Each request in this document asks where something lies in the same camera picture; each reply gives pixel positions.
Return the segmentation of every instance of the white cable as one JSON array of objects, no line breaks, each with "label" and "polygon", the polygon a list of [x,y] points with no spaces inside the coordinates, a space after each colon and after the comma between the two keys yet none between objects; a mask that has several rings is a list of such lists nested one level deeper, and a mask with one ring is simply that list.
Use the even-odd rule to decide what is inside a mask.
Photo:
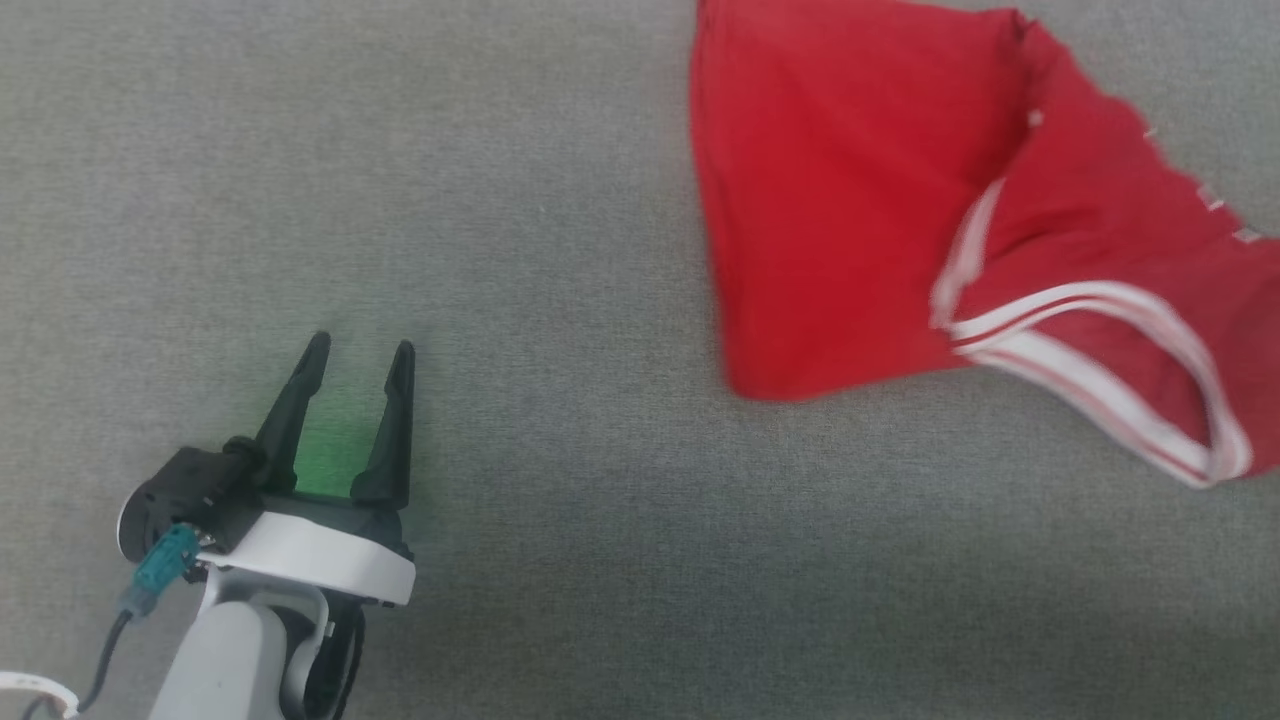
[{"label": "white cable", "polygon": [[76,697],[76,693],[67,689],[61,683],[41,678],[40,675],[0,671],[0,691],[22,691],[51,696],[63,706],[63,720],[76,717],[76,708],[79,707],[79,698]]}]

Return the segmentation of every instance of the gray carpet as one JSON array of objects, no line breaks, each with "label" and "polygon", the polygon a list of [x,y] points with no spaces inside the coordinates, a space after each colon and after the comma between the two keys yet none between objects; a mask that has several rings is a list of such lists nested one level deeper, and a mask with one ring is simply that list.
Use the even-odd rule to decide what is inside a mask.
[{"label": "gray carpet", "polygon": [[[1029,9],[1280,231],[1280,5]],[[726,391],[692,22],[0,5],[0,667],[87,685],[119,503],[252,433],[325,328],[312,445],[367,441],[420,352],[419,585],[370,615],[356,720],[1280,714],[1276,479],[1184,489],[983,370]],[[197,597],[125,635],[92,720],[145,715]]]}]

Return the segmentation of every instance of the red garment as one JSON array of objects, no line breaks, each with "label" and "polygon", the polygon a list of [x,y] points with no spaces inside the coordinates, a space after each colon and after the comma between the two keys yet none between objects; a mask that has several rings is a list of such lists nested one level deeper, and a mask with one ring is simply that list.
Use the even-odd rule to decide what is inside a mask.
[{"label": "red garment", "polygon": [[973,361],[1193,486],[1280,464],[1280,243],[1016,12],[701,0],[692,119],[740,393]]}]

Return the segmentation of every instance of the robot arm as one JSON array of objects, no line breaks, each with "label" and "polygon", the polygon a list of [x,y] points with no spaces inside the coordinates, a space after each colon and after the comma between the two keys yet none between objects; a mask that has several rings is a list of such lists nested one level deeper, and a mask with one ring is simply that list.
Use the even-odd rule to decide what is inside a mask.
[{"label": "robot arm", "polygon": [[[193,539],[178,570],[205,583],[151,720],[337,720],[358,669],[364,607],[410,600],[416,570],[399,510],[408,503],[413,346],[397,348],[367,468],[348,497],[329,497],[297,492],[293,471],[329,343],[326,333],[311,338],[253,439],[233,438],[221,452],[179,450],[120,511],[116,539],[128,560],[163,553],[157,546],[179,528]],[[157,592],[141,602],[127,594],[123,620],[148,612]],[[58,688],[44,691],[46,707],[70,705]]]}]

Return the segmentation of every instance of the white trim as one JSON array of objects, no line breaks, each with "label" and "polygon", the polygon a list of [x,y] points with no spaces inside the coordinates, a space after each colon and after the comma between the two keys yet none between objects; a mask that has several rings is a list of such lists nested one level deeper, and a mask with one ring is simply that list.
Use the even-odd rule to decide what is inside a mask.
[{"label": "white trim", "polygon": [[1187,470],[1207,469],[1210,450],[1161,418],[1132,387],[1088,355],[1036,331],[1024,331],[970,357],[1053,391],[1116,442],[1188,486],[1212,487],[1206,475]]},{"label": "white trim", "polygon": [[[1097,281],[1069,283],[1021,297],[978,318],[951,325],[956,351],[974,355],[1002,346],[1030,332],[1047,318],[1089,310],[1121,319],[1169,352],[1196,378],[1208,410],[1213,450],[1204,464],[1210,482],[1243,475],[1253,464],[1253,448],[1231,411],[1212,354],[1178,313],[1164,300],[1126,283]],[[1111,401],[1100,398],[1112,411]]]},{"label": "white trim", "polygon": [[947,264],[933,284],[929,300],[933,307],[932,327],[942,329],[950,325],[960,293],[982,274],[987,255],[987,234],[991,232],[991,219],[996,214],[996,202],[1004,187],[1004,179],[991,183],[960,223]]},{"label": "white trim", "polygon": [[1210,213],[1217,213],[1222,208],[1226,208],[1226,201],[1217,195],[1217,191],[1207,184],[1202,184],[1196,193],[1199,195],[1201,202],[1204,204],[1204,208],[1208,209]]}]

